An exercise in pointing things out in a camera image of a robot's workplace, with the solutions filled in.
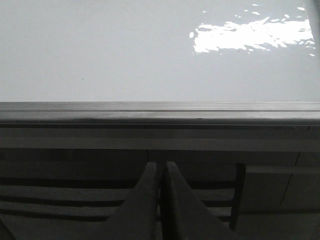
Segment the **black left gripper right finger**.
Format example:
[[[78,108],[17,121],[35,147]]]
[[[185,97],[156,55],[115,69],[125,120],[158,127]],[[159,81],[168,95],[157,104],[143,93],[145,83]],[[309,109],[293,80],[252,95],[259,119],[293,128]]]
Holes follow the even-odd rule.
[[[201,203],[174,162],[163,172],[163,238],[230,240],[232,231]]]

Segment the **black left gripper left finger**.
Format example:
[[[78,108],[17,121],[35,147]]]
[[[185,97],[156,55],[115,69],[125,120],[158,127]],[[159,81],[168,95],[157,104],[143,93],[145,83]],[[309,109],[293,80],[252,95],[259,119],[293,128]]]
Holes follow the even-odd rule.
[[[96,177],[98,200],[80,228],[82,240],[153,240],[159,193],[157,165],[116,163]]]

